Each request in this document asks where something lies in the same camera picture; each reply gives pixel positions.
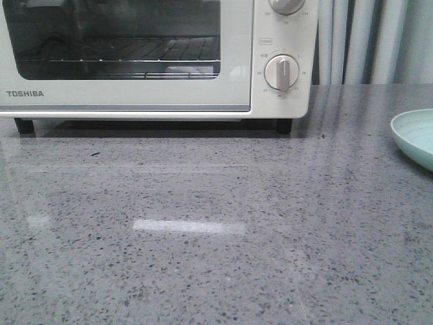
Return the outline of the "glass oven door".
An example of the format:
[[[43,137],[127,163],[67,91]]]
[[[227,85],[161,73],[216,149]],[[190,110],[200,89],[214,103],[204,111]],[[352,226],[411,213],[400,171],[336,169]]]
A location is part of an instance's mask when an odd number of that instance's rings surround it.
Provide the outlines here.
[[[247,111],[253,1],[2,1],[2,110]],[[218,37],[218,72],[174,66],[164,73],[98,79],[27,79],[15,52],[50,36]]]

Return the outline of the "lower oven timer knob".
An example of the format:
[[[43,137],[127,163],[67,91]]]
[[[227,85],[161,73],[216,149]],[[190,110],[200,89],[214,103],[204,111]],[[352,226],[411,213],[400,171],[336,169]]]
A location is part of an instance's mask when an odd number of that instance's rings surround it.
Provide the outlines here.
[[[267,62],[265,80],[273,89],[288,91],[297,81],[299,71],[299,65],[292,56],[281,54]]]

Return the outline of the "upper oven control knob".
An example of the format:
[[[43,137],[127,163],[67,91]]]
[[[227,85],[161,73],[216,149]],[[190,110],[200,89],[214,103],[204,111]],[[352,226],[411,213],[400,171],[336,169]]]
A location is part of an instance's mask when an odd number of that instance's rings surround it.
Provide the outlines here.
[[[289,16],[302,8],[304,0],[269,0],[269,5],[274,12],[283,16]]]

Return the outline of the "white Toshiba toaster oven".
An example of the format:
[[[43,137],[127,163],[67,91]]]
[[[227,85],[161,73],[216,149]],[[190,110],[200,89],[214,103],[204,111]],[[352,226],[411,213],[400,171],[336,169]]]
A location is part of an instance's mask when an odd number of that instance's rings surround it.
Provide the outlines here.
[[[317,34],[317,1],[304,1],[295,14],[274,12],[269,1],[253,1],[252,67],[250,108],[247,111],[159,111],[159,110],[2,110],[3,118],[13,118],[20,133],[30,133],[40,118],[68,120],[242,120],[274,119],[280,133],[288,133],[295,118],[309,107],[311,73]],[[267,62],[278,55],[292,56],[299,65],[298,79],[288,91],[271,88],[265,80]]]

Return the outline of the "grey curtain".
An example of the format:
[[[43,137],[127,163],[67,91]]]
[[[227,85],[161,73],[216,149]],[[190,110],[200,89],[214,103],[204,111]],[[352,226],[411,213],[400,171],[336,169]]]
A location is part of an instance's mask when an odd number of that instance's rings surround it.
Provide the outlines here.
[[[314,84],[431,82],[431,1],[319,2]]]

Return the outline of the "light green plate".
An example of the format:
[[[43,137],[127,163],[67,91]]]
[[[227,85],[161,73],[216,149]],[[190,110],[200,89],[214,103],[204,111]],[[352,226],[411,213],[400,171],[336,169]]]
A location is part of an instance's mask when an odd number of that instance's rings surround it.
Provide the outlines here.
[[[390,122],[398,148],[411,160],[432,171],[432,109],[412,110]]]

